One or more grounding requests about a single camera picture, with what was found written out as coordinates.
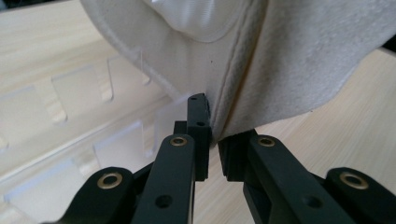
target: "light wood surface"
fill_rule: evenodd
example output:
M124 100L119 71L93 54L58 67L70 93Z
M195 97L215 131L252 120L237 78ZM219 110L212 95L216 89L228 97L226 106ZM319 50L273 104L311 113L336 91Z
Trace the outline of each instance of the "light wood surface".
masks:
M79 1L0 13L0 95L115 53ZM396 57L375 50L329 103L257 131L283 141L312 173L351 167L396 193ZM222 176L216 148L209 179L196 184L194 222L253 223L242 184Z

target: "cloth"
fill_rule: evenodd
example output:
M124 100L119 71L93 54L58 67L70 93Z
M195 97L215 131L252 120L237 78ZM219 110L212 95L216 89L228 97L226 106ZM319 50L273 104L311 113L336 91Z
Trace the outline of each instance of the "cloth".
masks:
M214 144L327 103L359 61L396 33L394 0L232 1L200 9L195 16L215 25L191 29L180 25L191 18L171 14L200 12L194 6L81 2L104 37L170 96L206 93Z

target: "clear plastic tray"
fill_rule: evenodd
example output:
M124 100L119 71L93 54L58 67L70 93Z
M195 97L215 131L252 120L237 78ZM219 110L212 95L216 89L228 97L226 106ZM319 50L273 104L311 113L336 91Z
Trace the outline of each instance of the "clear plastic tray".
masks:
M0 95L0 223L57 220L94 172L152 162L186 99L121 56Z

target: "felt fabric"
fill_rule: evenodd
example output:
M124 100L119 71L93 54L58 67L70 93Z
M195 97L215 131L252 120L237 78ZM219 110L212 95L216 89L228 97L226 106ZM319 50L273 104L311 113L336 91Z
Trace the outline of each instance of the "felt fabric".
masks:
M141 0L81 2L104 37L169 95L206 93L213 144L325 104L396 33L394 0L247 0L211 42L173 29L166 12Z

